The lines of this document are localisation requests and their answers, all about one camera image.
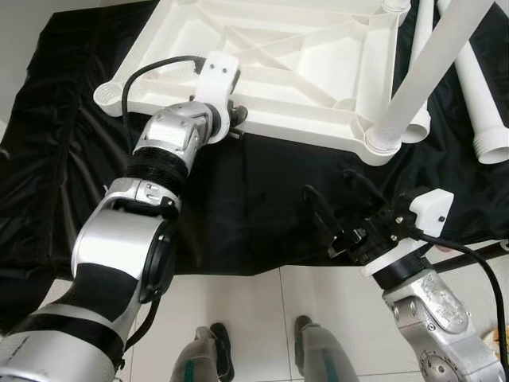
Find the black cable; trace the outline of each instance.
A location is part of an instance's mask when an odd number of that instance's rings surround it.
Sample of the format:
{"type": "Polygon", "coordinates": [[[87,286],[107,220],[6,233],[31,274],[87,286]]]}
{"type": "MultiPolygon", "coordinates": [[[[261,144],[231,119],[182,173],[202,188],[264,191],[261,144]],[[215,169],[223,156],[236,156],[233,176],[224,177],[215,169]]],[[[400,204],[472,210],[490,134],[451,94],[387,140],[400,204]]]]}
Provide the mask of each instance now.
{"type": "Polygon", "coordinates": [[[153,324],[153,320],[156,318],[157,309],[159,308],[159,304],[161,303],[161,299],[158,298],[157,300],[153,300],[152,304],[150,305],[149,313],[147,314],[145,321],[142,323],[142,325],[134,332],[134,334],[129,337],[129,339],[126,342],[126,348],[124,349],[124,353],[132,348],[134,345],[136,345],[142,338],[147,334],[147,332],[150,330],[153,324]]]}
{"type": "Polygon", "coordinates": [[[410,237],[415,240],[423,240],[428,243],[432,243],[435,245],[440,245],[442,247],[454,249],[456,251],[461,251],[464,254],[472,257],[486,272],[490,283],[492,284],[493,293],[495,294],[495,303],[496,303],[496,317],[497,317],[497,326],[499,329],[499,347],[500,347],[500,362],[502,363],[503,370],[506,374],[506,380],[509,381],[509,361],[507,360],[507,335],[506,335],[506,319],[505,312],[503,307],[503,296],[502,290],[500,289],[499,281],[496,278],[495,273],[492,268],[489,266],[488,262],[476,251],[465,247],[464,245],[454,243],[452,241],[448,241],[445,239],[440,239],[437,237],[432,237],[424,234],[422,231],[413,231],[410,237]]]}
{"type": "Polygon", "coordinates": [[[129,122],[128,117],[128,110],[127,110],[127,97],[129,95],[130,87],[133,85],[133,83],[136,81],[136,79],[139,76],[142,76],[143,74],[160,68],[161,66],[166,66],[170,64],[175,64],[177,62],[184,62],[184,61],[193,61],[195,65],[195,72],[200,74],[201,69],[203,69],[205,64],[205,59],[203,57],[198,56],[178,56],[178,57],[172,57],[168,58],[166,60],[161,60],[158,62],[154,62],[153,64],[147,65],[144,68],[139,69],[138,71],[134,72],[134,74],[129,77],[129,79],[126,82],[126,85],[124,86],[124,89],[122,90],[122,121],[124,123],[124,126],[127,128],[127,148],[129,151],[129,154],[133,152],[134,149],[134,138],[132,134],[132,129],[129,122]]]}

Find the black cloth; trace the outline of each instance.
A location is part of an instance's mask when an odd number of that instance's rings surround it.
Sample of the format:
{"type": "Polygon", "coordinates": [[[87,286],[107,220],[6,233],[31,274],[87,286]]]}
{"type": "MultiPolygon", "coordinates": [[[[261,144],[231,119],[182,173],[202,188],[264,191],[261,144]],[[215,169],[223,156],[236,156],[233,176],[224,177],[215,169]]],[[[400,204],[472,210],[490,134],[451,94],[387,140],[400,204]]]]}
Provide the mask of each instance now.
{"type": "MultiPolygon", "coordinates": [[[[55,14],[41,34],[14,104],[0,160],[0,275],[50,270],[70,276],[82,224],[122,175],[127,133],[105,115],[93,91],[116,72],[150,17],[154,2],[55,14]]],[[[418,1],[398,33],[394,89],[408,69],[418,1]]],[[[507,124],[507,17],[493,6],[472,46],[507,124]]],[[[432,129],[385,166],[370,167],[338,150],[246,134],[199,153],[178,227],[177,273],[254,275],[283,264],[352,265],[328,260],[301,203],[310,184],[335,208],[352,196],[341,171],[369,177],[393,200],[417,186],[455,194],[443,237],[463,244],[509,231],[509,167],[484,166],[457,74],[450,68],[429,100],[432,129]]],[[[147,120],[132,115],[140,129],[147,120]]]]}

